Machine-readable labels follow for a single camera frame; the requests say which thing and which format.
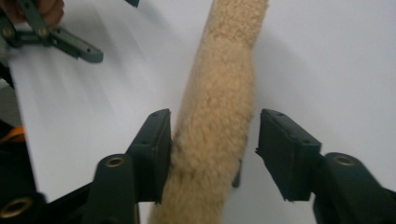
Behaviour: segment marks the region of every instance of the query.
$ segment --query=beige fleece material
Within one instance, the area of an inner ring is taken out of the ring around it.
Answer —
[[[220,224],[253,115],[251,50],[267,0],[214,0],[174,132],[163,203],[150,224]]]

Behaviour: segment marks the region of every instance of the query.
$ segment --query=metal screw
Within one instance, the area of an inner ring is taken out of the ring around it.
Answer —
[[[0,211],[0,218],[16,217],[32,206],[32,204],[32,199],[28,197],[16,199],[3,207]]]
[[[125,162],[124,158],[115,157],[115,158],[111,158],[110,160],[108,160],[106,162],[106,166],[110,167],[110,168],[117,167],[117,166],[122,165],[124,162]]]
[[[45,37],[48,35],[48,32],[46,28],[39,28],[37,29],[37,34],[41,37]]]
[[[341,165],[345,165],[345,166],[354,166],[355,165],[355,162],[352,159],[345,157],[345,156],[335,156],[332,159]]]
[[[14,36],[14,32],[9,27],[3,28],[3,36],[6,38],[12,37]]]

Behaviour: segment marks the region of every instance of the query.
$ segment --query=white table surface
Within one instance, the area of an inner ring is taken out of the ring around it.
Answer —
[[[175,123],[211,1],[65,0],[62,26],[105,53],[100,64],[24,47],[10,60],[39,190],[52,201],[92,181],[123,153],[148,114]],[[242,186],[224,223],[315,223],[311,203],[286,203],[255,155],[260,111],[281,111],[322,153],[357,157],[396,189],[396,2],[270,1],[254,49],[256,116]],[[147,205],[142,209],[145,223]]]

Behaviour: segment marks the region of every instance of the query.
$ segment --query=orange object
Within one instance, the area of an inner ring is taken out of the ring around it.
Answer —
[[[4,143],[21,143],[25,141],[23,126],[15,127],[0,139],[0,145]]]

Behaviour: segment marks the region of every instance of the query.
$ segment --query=hand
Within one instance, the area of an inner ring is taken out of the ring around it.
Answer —
[[[56,26],[64,15],[64,0],[34,0],[35,7],[49,27]],[[25,22],[21,8],[16,0],[0,0],[0,7],[14,24]]]

